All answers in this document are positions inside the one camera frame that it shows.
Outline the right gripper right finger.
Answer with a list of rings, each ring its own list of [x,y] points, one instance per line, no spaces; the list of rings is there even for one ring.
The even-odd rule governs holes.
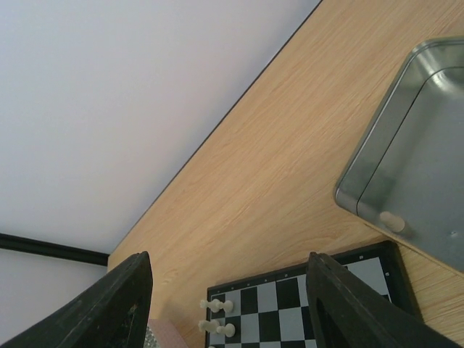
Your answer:
[[[307,297],[318,347],[459,347],[327,254],[309,254]]]

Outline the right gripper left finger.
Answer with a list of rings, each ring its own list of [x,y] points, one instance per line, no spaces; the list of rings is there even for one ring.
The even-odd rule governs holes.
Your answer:
[[[142,347],[152,297],[148,252],[135,253],[3,347]]]

